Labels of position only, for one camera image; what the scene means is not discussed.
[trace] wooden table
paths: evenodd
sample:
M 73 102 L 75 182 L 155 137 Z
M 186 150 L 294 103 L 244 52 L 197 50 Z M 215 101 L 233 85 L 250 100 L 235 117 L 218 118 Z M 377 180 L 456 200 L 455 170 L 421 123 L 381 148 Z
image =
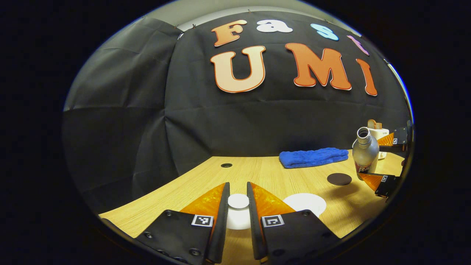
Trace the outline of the wooden table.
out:
M 388 153 L 379 160 L 376 173 L 399 176 L 404 159 Z M 228 168 L 223 163 L 231 163 Z M 352 182 L 336 186 L 327 181 L 332 173 L 345 173 Z M 285 169 L 279 157 L 211 157 L 170 183 L 122 207 L 100 214 L 131 237 L 137 237 L 166 209 L 180 211 L 208 190 L 230 183 L 230 193 L 247 192 L 247 182 L 253 182 L 284 199 L 295 193 L 321 196 L 327 208 L 319 219 L 339 238 L 345 236 L 385 206 L 385 199 L 360 181 L 355 173 L 351 150 L 345 161 L 324 166 Z M 253 259 L 250 229 L 227 229 L 224 245 L 224 265 L 259 265 Z

